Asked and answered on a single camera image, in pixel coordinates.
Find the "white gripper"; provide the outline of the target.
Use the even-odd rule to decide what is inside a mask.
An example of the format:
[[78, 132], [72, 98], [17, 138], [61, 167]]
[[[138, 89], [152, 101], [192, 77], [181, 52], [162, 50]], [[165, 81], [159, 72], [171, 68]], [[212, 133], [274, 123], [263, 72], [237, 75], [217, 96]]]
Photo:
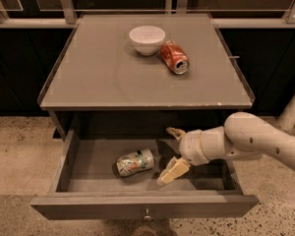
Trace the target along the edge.
[[201, 130], [186, 133], [184, 130], [168, 127], [166, 132], [173, 136], [179, 144], [179, 152], [182, 157], [173, 156], [166, 168], [157, 178], [157, 184], [164, 186], [187, 173], [191, 167], [208, 164], [201, 144]]

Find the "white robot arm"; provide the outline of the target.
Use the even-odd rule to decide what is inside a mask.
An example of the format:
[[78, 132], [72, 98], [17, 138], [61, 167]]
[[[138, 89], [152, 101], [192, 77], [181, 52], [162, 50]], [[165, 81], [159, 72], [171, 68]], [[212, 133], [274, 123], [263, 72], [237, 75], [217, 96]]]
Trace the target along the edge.
[[215, 159], [251, 159], [262, 153], [295, 171], [295, 137], [287, 133], [294, 125], [295, 94], [275, 127], [247, 112], [233, 113], [222, 126], [206, 131], [185, 132], [169, 127], [167, 132], [179, 142], [180, 156], [169, 161], [157, 184], [167, 185], [192, 166]]

